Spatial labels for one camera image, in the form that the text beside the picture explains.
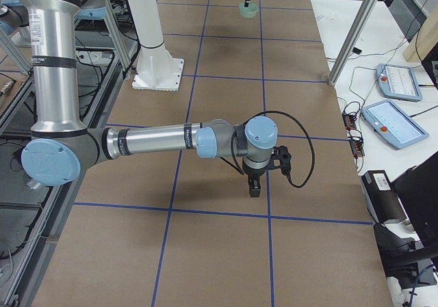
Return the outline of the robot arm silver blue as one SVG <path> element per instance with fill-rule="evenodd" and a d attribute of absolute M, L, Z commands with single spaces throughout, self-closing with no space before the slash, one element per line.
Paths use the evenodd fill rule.
<path fill-rule="evenodd" d="M 74 181 L 107 160 L 146 152 L 195 150 L 201 158 L 242 159 L 252 197 L 259 178 L 279 154 L 273 120 L 255 116 L 244 124 L 224 120 L 145 129 L 90 129 L 79 117 L 75 19 L 104 18 L 107 0 L 19 0 L 27 9 L 36 123 L 21 153 L 26 173 L 46 186 Z"/>

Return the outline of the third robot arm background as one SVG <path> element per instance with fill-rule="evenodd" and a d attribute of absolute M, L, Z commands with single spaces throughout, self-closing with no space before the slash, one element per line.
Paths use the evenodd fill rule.
<path fill-rule="evenodd" d="M 1 29 L 13 34 L 18 28 L 29 26 L 27 8 L 19 0 L 1 0 Z"/>

